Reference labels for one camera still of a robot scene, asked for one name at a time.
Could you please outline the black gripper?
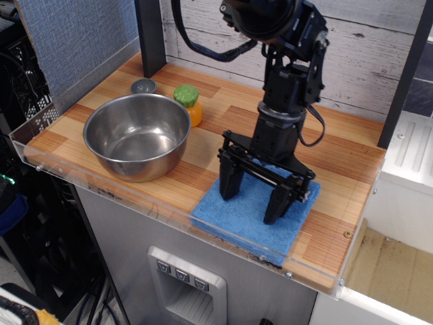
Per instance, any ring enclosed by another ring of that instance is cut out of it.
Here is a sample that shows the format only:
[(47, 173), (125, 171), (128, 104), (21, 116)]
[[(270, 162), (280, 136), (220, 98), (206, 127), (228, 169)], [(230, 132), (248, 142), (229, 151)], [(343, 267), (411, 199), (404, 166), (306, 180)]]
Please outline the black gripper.
[(297, 143), (304, 143), (306, 109), (281, 113), (260, 107), (258, 111), (252, 137), (223, 132), (219, 192), (223, 200), (236, 196), (245, 172), (274, 187), (264, 218), (272, 225), (293, 202), (308, 200), (315, 174), (295, 157)]

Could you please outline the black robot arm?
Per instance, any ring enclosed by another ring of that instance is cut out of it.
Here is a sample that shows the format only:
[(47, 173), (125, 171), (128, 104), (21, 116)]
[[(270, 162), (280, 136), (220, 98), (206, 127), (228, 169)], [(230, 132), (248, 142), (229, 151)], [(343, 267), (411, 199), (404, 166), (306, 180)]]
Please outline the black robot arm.
[(307, 200), (315, 177), (294, 152), (324, 88), (326, 21), (308, 1), (224, 1), (221, 13), (228, 25), (262, 43), (266, 65), (253, 136), (223, 134), (219, 192), (225, 200), (233, 198), (245, 173), (269, 184), (273, 191), (264, 222), (271, 225), (294, 202)]

